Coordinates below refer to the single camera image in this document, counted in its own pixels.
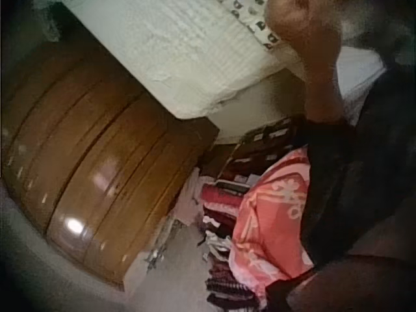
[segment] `curved wooden panel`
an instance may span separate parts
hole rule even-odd
[[[116,198],[86,253],[85,265],[109,279],[122,281],[125,267],[142,248],[136,248],[136,238],[143,233],[142,229],[148,229],[146,223],[149,218],[150,227],[154,230],[154,223],[163,216],[169,203],[165,205],[166,202],[162,201],[157,212],[153,212],[154,208],[169,192],[175,178],[180,176],[176,180],[180,183],[174,183],[176,189],[172,189],[166,199],[176,195],[184,181],[180,171],[188,173],[196,162],[196,154],[201,153],[196,148],[200,143],[198,136],[186,131],[179,122],[171,126],[161,141],[164,142],[158,142],[154,147],[160,149],[158,155],[149,155],[144,159]],[[147,241],[152,231],[144,235],[143,241]]]
[[[55,209],[88,148],[142,91],[127,74],[116,73],[119,75],[110,75],[74,106],[32,162],[23,195],[23,202],[32,211]]]
[[[39,202],[26,202],[22,181],[27,176],[32,160],[43,144],[55,131],[67,114],[91,92],[114,66],[109,66],[110,58],[96,55],[94,60],[86,60],[70,71],[39,101],[27,117],[6,156],[3,173],[7,185],[14,195],[21,198],[23,207],[30,214],[35,225],[44,230],[53,212],[48,196]]]
[[[90,241],[135,168],[167,130],[161,106],[144,94],[97,141],[66,188],[48,237],[82,261]],[[68,222],[82,226],[74,232]]]
[[[87,53],[95,53],[98,45],[91,39],[45,43],[23,61],[19,68],[2,79],[1,150],[3,160],[19,128],[37,101],[82,61]]]
[[[50,242],[122,283],[218,129],[176,120],[86,38],[46,44],[5,84],[2,168]]]
[[[134,261],[136,255],[147,247],[149,240],[152,238],[153,232],[157,229],[157,224],[162,217],[166,216],[170,204],[174,200],[177,193],[181,190],[183,182],[191,173],[194,165],[198,161],[198,157],[213,143],[213,139],[218,134],[218,129],[213,127],[211,122],[206,118],[190,120],[182,122],[182,126],[188,131],[187,134],[193,137],[189,142],[194,141],[195,145],[192,151],[181,164],[179,171],[169,182],[168,187],[163,192],[149,214],[146,222],[136,234],[134,241],[125,251],[120,262],[117,264],[114,275],[116,280],[123,280],[127,269]]]

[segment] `white mattress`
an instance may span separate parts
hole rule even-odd
[[[176,117],[221,102],[291,63],[217,0],[63,0],[92,34]]]

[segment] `black sleeve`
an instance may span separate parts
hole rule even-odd
[[[311,169],[300,238],[312,261],[319,263],[324,259],[311,247],[310,233],[327,209],[336,205],[352,155],[354,128],[346,122],[307,122],[305,135]]]

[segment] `floor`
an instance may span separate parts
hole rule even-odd
[[[169,242],[164,260],[146,276],[129,299],[128,311],[195,311],[216,309],[207,303],[205,280],[209,265],[202,259],[201,235],[194,226],[183,227]]]
[[[209,265],[202,259],[203,246],[196,246],[202,239],[196,227],[179,229],[169,240],[164,259],[127,296],[52,249],[5,195],[3,186],[0,200],[1,272],[7,273],[10,287],[14,283],[35,311],[216,311],[206,302]]]

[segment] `wooden furniture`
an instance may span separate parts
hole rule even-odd
[[[2,83],[11,195],[65,255],[122,284],[218,129],[176,120],[89,35],[44,44]]]

